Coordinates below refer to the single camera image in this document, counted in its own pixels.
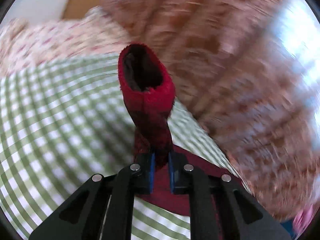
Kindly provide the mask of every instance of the green checkered fabric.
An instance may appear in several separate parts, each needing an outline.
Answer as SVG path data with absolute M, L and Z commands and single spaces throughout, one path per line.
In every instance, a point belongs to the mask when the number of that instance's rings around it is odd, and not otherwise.
M 124 106 L 116 54 L 74 57 L 24 69 L 0 81 L 0 206 L 27 239 L 95 173 L 132 162 L 134 124 Z M 236 171 L 176 101 L 173 142 Z M 132 239 L 189 239 L 189 218 L 136 198 Z

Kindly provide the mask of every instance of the silver bolt head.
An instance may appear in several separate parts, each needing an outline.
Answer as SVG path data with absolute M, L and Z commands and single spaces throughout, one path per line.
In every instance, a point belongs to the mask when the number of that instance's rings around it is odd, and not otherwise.
M 230 181 L 231 181 L 231 176 L 228 175 L 228 174 L 223 174 L 223 175 L 221 176 L 221 179 L 222 179 L 223 181 L 225 181 L 225 182 L 230 182 Z
M 132 170 L 132 171 L 138 171 L 138 170 L 140 170 L 140 165 L 137 164 L 137 163 L 131 164 L 131 165 L 130 165 L 130 170 Z
M 92 180 L 93 180 L 94 182 L 98 182 L 98 181 L 102 180 L 102 176 L 101 176 L 100 174 L 94 174 L 94 175 L 92 176 Z
M 186 164 L 183 166 L 185 171 L 193 171 L 194 167 L 191 164 Z

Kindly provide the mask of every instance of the pink object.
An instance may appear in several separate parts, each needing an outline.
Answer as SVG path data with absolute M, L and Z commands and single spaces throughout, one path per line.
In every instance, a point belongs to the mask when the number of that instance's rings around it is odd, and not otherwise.
M 300 235 L 306 230 L 307 226 L 310 224 L 311 220 L 315 215 L 315 210 L 313 206 L 310 206 L 302 211 L 300 211 L 293 220 L 293 230 L 297 235 Z

